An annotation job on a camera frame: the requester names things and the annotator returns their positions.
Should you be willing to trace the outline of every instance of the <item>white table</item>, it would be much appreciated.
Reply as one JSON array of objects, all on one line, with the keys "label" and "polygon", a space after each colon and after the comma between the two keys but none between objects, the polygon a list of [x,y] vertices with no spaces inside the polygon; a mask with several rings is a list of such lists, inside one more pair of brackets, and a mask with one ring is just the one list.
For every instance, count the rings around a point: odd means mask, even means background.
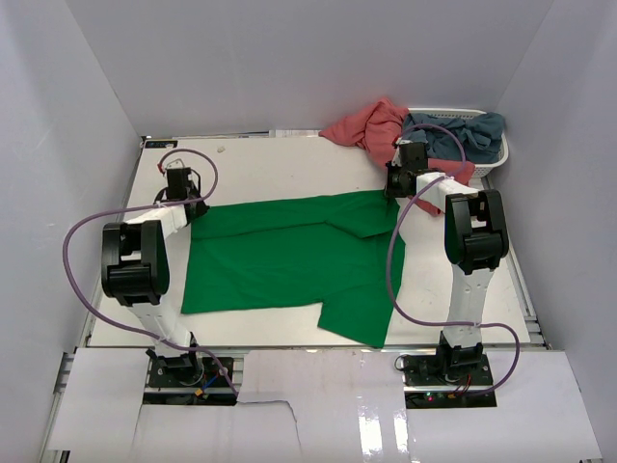
[{"label": "white table", "polygon": [[[362,150],[338,147],[322,138],[182,139],[178,147],[200,150],[217,164],[219,185],[208,202],[210,205],[334,195],[382,189],[385,184],[385,174],[371,164]],[[156,163],[167,151],[143,151],[129,205],[151,204],[156,193],[165,186]],[[179,157],[201,174],[201,190],[207,191],[213,178],[209,164],[190,153],[182,153]],[[452,275],[443,248],[443,218],[431,217],[414,207],[401,233],[407,246],[403,284],[398,294],[400,305],[416,318],[445,320]],[[186,228],[166,242],[171,270],[169,295],[178,311],[184,292],[190,234],[190,229]],[[114,299],[103,296],[99,308],[117,321],[141,326],[137,318]],[[320,304],[312,304],[286,309],[181,315],[180,319],[200,344],[212,347],[358,345],[317,328],[320,311]],[[517,332],[521,342],[529,342],[522,301],[517,296],[505,259],[489,286],[483,321],[507,323]],[[386,345],[435,344],[439,332],[439,328],[414,325],[394,312]],[[484,330],[482,336],[485,343],[513,341],[509,333],[501,329]],[[90,346],[112,345],[148,346],[151,340],[98,320]]]}]

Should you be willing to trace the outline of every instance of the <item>purple cable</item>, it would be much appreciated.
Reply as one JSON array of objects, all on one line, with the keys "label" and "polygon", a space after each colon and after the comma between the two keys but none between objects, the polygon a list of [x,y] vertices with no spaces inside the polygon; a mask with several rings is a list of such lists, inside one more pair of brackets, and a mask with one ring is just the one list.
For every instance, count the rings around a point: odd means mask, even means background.
[{"label": "purple cable", "polygon": [[[173,202],[173,203],[165,203],[165,206],[193,204],[193,203],[200,203],[202,201],[207,200],[210,196],[212,196],[212,193],[214,192],[214,189],[216,188],[216,185],[219,182],[219,171],[216,168],[216,165],[214,164],[214,161],[212,161],[212,159],[210,159],[208,156],[206,156],[205,154],[203,154],[202,152],[199,152],[197,150],[190,150],[190,149],[187,149],[187,148],[178,148],[176,150],[171,150],[171,151],[167,152],[167,154],[165,154],[161,158],[161,160],[159,161],[159,166],[162,166],[163,165],[163,161],[165,161],[165,159],[167,159],[170,155],[175,154],[177,152],[191,152],[193,154],[196,154],[197,156],[202,157],[206,161],[208,161],[210,163],[210,165],[212,166],[212,169],[214,170],[214,181],[212,182],[212,187],[210,188],[210,191],[208,191],[204,196],[202,196],[200,198],[195,198],[195,199],[192,199],[192,200],[177,201],[177,202]],[[158,335],[152,333],[151,331],[143,330],[141,328],[134,328],[132,326],[128,326],[128,325],[125,325],[123,323],[119,323],[116,320],[113,320],[113,319],[109,318],[108,316],[106,316],[103,313],[99,312],[90,303],[90,301],[86,298],[84,293],[79,288],[79,285],[75,281],[75,277],[73,276],[73,272],[70,269],[70,263],[68,261],[68,244],[69,244],[70,239],[72,238],[72,236],[75,234],[75,232],[77,232],[77,230],[79,230],[82,226],[86,225],[88,222],[92,222],[92,220],[99,219],[101,217],[107,217],[109,215],[125,214],[125,213],[128,213],[128,212],[138,212],[138,211],[141,211],[141,210],[151,210],[151,209],[156,209],[158,207],[159,207],[158,204],[149,204],[149,205],[140,205],[140,206],[137,206],[137,207],[127,207],[127,208],[124,208],[124,209],[107,210],[107,211],[104,211],[104,212],[98,212],[96,214],[90,215],[90,216],[86,217],[85,219],[80,220],[75,225],[73,225],[72,228],[68,231],[67,236],[65,236],[65,241],[62,244],[62,263],[63,263],[63,265],[65,267],[65,272],[67,273],[68,283],[70,284],[70,287],[72,287],[72,289],[75,292],[75,295],[77,296],[77,298],[86,307],[86,309],[88,309],[88,311],[92,315],[94,315],[96,318],[99,318],[100,320],[103,320],[105,323],[109,323],[110,325],[115,326],[116,328],[120,328],[121,330],[130,331],[131,333],[137,333],[139,335],[149,336],[149,337],[153,338],[154,340],[159,340],[159,341],[163,342],[165,345],[168,345],[169,347],[171,347],[173,349],[176,349],[176,350],[182,350],[182,351],[185,351],[185,352],[202,352],[202,353],[208,355],[210,358],[212,358],[214,363],[219,367],[219,371],[223,374],[223,376],[225,376],[225,379],[228,382],[229,387],[233,391],[233,394],[236,397],[238,397],[238,391],[233,386],[233,383],[231,382],[231,379],[229,378],[227,370],[223,367],[223,364],[221,364],[221,361],[216,357],[216,355],[214,355],[212,353],[212,351],[210,351],[210,350],[208,350],[205,347],[202,347],[200,345],[198,345],[196,347],[184,347],[184,346],[181,346],[181,345],[177,345],[177,344],[174,344],[173,342],[170,342],[169,340],[162,340]]]},{"label": "purple cable", "polygon": [[[439,125],[434,125],[432,123],[418,123],[416,125],[412,125],[406,128],[403,131],[403,133],[401,133],[401,137],[405,135],[406,133],[411,132],[412,130],[415,130],[417,128],[433,128],[436,130],[440,130],[446,135],[449,135],[450,137],[452,137],[452,139],[456,143],[456,146],[461,152],[461,158],[463,162],[458,169],[454,170],[453,172],[448,173],[447,174],[448,176],[454,177],[460,172],[462,172],[463,169],[465,169],[465,165],[467,163],[467,158],[465,157],[465,149],[463,148],[463,145],[461,145],[461,142],[459,142],[459,139],[456,138],[456,136],[452,132],[450,132],[446,128],[443,128]],[[389,241],[388,257],[386,261],[386,282],[388,285],[388,295],[396,311],[399,312],[403,318],[411,321],[412,323],[415,323],[416,325],[431,326],[431,327],[434,327],[434,326],[441,326],[441,327],[443,326],[475,326],[475,323],[473,323],[472,321],[442,321],[442,322],[439,322],[439,321],[423,321],[423,320],[418,320],[416,318],[413,318],[412,316],[407,315],[403,311],[403,309],[401,309],[401,307],[398,305],[398,303],[396,302],[396,296],[394,295],[394,290],[392,289],[392,269],[391,269],[392,268],[392,254],[394,253],[394,245],[396,243],[396,236],[398,236],[398,234],[400,233],[400,228],[403,223],[403,220],[405,220],[407,213],[412,208],[412,206],[417,202],[418,198],[422,196],[424,193],[426,193],[431,187],[435,186],[437,183],[439,183],[440,181],[444,179],[445,177],[436,178],[433,181],[431,181],[428,185],[426,185],[424,188],[422,188],[420,191],[418,191],[416,195],[413,198],[411,198],[410,201],[407,203],[407,205],[403,209],[403,212],[401,213],[401,216],[396,222],[396,227],[394,227],[394,231],[392,232],[392,238]],[[512,373],[514,373],[514,370],[517,367],[517,363],[519,362],[519,357],[521,355],[521,341],[519,340],[519,336],[517,335],[516,331],[514,331],[510,326],[506,325],[505,323],[480,323],[478,326],[480,328],[503,328],[505,330],[508,330],[510,334],[512,334],[512,337],[514,338],[514,344],[515,344],[514,360],[512,361],[512,366],[510,367],[510,369],[508,369],[508,371],[505,373],[503,378],[501,378],[496,384],[482,391],[475,391],[475,392],[467,393],[468,395],[482,395],[486,393],[491,393],[492,391],[497,389],[499,386],[503,385],[503,383],[505,383],[510,378],[510,376],[512,376]]]}]

